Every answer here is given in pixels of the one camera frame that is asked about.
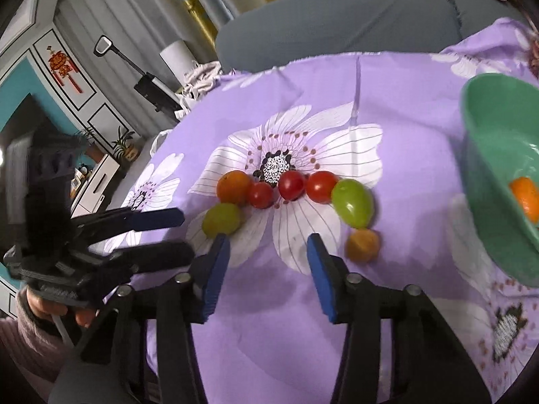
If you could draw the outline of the person's left forearm sleeve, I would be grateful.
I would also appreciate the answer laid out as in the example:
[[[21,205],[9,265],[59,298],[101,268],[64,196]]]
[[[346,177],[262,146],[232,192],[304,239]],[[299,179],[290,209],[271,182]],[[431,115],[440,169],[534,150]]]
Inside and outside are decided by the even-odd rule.
[[[16,318],[1,320],[1,387],[16,403],[46,403],[70,348],[52,321],[36,317],[18,292]]]

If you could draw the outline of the person's left hand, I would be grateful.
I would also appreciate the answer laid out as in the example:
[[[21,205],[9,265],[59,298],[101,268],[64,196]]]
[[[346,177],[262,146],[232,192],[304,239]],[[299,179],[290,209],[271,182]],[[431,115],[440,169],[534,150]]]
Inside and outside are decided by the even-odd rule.
[[[52,321],[53,315],[64,316],[68,314],[66,305],[46,300],[30,288],[27,288],[27,303],[32,313],[40,319]],[[96,310],[93,308],[75,309],[75,319],[80,327],[89,327],[95,316]]]

